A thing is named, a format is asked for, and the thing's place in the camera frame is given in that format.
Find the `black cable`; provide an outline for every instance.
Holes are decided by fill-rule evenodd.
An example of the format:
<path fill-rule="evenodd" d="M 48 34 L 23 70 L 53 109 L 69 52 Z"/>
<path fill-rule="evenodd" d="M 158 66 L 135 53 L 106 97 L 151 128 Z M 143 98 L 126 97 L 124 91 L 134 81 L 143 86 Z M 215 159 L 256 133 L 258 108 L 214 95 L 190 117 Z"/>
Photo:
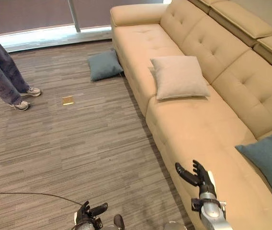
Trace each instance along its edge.
<path fill-rule="evenodd" d="M 79 202 L 76 202 L 76 201 L 73 201 L 73 200 L 69 200 L 67 198 L 64 198 L 64 197 L 61 197 L 61 196 L 58 196 L 58 195 L 53 195 L 53 194 L 47 194 L 47 193 L 0 193 L 0 194 L 29 194 L 29 195 L 45 195 L 45 196 L 54 196 L 54 197 L 58 197 L 58 198 L 61 198 L 61 199 L 64 199 L 64 200 L 67 200 L 67 201 L 70 201 L 72 203 L 75 203 L 75 204 L 78 204 L 78 205 L 83 205 Z"/>

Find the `white sneaker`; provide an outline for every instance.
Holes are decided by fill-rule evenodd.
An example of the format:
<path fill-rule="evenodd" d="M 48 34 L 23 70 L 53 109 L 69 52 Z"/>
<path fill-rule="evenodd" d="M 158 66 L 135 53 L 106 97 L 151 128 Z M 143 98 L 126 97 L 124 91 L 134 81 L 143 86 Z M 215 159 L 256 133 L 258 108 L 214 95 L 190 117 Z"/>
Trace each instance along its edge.
<path fill-rule="evenodd" d="M 19 104 L 10 104 L 10 106 L 15 108 L 15 109 L 17 108 L 17 109 L 19 109 L 21 111 L 25 111 L 25 110 L 27 110 L 28 108 L 31 107 L 31 104 L 26 102 L 26 101 L 21 101 Z"/>
<path fill-rule="evenodd" d="M 39 88 L 34 88 L 34 87 L 30 87 L 28 91 L 21 93 L 21 96 L 33 96 L 33 97 L 38 97 L 39 95 L 41 95 L 41 89 Z"/>

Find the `sofa armrest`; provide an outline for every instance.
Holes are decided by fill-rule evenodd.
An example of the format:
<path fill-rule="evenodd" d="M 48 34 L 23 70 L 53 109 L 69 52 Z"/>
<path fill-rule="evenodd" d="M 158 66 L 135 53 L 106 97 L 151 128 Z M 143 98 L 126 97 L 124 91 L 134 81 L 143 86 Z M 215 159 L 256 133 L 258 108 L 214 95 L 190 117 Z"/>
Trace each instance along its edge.
<path fill-rule="evenodd" d="M 134 4 L 111 8 L 112 26 L 159 23 L 168 4 Z"/>

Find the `gray carpet floor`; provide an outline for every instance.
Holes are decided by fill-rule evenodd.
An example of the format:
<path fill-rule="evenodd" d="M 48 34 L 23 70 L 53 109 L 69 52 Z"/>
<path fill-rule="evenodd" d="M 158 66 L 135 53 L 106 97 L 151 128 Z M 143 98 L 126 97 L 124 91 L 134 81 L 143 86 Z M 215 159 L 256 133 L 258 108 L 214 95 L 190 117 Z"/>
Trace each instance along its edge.
<path fill-rule="evenodd" d="M 0 99 L 0 192 L 50 193 L 92 207 L 127 230 L 192 224 L 127 80 L 90 81 L 87 58 L 110 41 L 12 54 L 25 80 L 44 90 L 25 112 Z M 75 103 L 63 106 L 62 97 Z M 44 195 L 0 195 L 0 230 L 69 230 L 79 206 Z"/>

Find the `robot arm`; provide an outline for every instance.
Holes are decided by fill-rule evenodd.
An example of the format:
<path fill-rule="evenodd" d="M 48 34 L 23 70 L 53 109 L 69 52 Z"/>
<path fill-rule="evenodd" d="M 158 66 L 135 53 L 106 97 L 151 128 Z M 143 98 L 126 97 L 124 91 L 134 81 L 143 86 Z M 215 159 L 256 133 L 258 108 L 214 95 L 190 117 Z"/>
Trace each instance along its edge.
<path fill-rule="evenodd" d="M 193 160 L 193 167 L 196 174 L 191 174 L 179 163 L 175 163 L 180 177 L 200 188 L 199 199 L 192 199 L 192 210 L 199 212 L 200 219 L 208 230 L 233 230 L 226 221 L 226 203 L 217 200 L 213 177 L 211 179 L 205 168 L 195 160 Z"/>

